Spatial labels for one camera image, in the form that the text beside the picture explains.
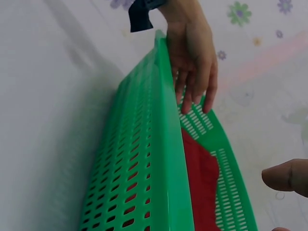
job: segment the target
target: fingernail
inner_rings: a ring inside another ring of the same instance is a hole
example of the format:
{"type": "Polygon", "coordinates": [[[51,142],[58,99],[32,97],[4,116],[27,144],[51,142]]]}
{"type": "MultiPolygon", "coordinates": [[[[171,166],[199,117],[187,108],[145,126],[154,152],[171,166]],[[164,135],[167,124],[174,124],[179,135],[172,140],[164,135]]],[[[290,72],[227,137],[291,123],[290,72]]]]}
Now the fingernail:
{"type": "Polygon", "coordinates": [[[201,98],[202,98],[202,96],[197,96],[197,97],[195,97],[195,99],[194,99],[194,104],[199,104],[200,102],[201,102],[201,98]]]}

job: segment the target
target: red fabric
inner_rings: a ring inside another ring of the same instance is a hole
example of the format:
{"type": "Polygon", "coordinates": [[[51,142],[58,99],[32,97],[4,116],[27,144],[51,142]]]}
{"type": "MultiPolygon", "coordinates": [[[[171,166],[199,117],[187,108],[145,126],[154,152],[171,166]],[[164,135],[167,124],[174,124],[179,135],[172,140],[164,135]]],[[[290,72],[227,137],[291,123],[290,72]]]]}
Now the red fabric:
{"type": "Polygon", "coordinates": [[[217,160],[183,129],[182,136],[195,231],[220,231],[215,214],[219,177],[217,160]]]}

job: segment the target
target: floral pattern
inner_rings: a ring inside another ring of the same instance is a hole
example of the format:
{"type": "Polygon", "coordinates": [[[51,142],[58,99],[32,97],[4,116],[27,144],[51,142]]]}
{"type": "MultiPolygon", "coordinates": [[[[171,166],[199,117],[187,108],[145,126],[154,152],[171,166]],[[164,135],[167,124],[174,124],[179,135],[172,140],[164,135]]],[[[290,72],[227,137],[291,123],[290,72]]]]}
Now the floral pattern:
{"type": "Polygon", "coordinates": [[[224,51],[218,51],[217,57],[220,60],[225,60],[227,58],[227,54],[224,51]]]}
{"type": "Polygon", "coordinates": [[[135,0],[111,0],[110,6],[113,9],[119,8],[119,6],[123,6],[123,9],[128,11],[130,6],[134,3],[135,0]]]}
{"type": "Polygon", "coordinates": [[[293,8],[291,0],[279,0],[277,6],[279,8],[279,11],[284,14],[290,13],[291,9],[293,8]]]}
{"type": "Polygon", "coordinates": [[[253,43],[254,43],[254,45],[256,46],[256,47],[258,47],[258,46],[261,46],[261,43],[262,43],[262,39],[261,38],[254,38],[253,39],[253,43]]]}
{"type": "Polygon", "coordinates": [[[241,4],[236,1],[232,6],[229,6],[229,8],[228,17],[231,19],[232,24],[243,26],[249,23],[249,18],[252,13],[248,10],[248,5],[246,3],[241,4]]]}
{"type": "Polygon", "coordinates": [[[282,38],[283,38],[283,33],[282,33],[282,31],[281,31],[281,30],[276,30],[276,36],[277,36],[278,38],[282,39],[282,38]]]}

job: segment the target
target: black watch band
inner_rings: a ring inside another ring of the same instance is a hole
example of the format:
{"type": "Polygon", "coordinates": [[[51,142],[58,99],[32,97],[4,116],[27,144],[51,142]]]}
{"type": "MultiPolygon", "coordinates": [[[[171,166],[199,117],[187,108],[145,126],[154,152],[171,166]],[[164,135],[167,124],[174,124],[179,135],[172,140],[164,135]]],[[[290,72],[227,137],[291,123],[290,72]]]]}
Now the black watch band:
{"type": "Polygon", "coordinates": [[[152,29],[149,11],[164,5],[167,0],[135,0],[128,10],[130,31],[138,32],[152,29]]]}

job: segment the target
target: green plastic basket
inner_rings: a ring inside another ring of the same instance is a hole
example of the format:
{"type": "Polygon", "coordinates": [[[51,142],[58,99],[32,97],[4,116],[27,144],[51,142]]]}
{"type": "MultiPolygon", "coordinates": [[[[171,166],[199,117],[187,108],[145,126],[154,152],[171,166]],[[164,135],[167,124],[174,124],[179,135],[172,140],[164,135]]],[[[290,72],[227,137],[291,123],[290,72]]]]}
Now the green plastic basket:
{"type": "Polygon", "coordinates": [[[186,116],[178,111],[166,40],[157,31],[154,49],[119,85],[79,231],[194,230],[180,125],[218,159],[218,226],[257,230],[241,173],[214,113],[204,115],[199,105],[186,116]]]}

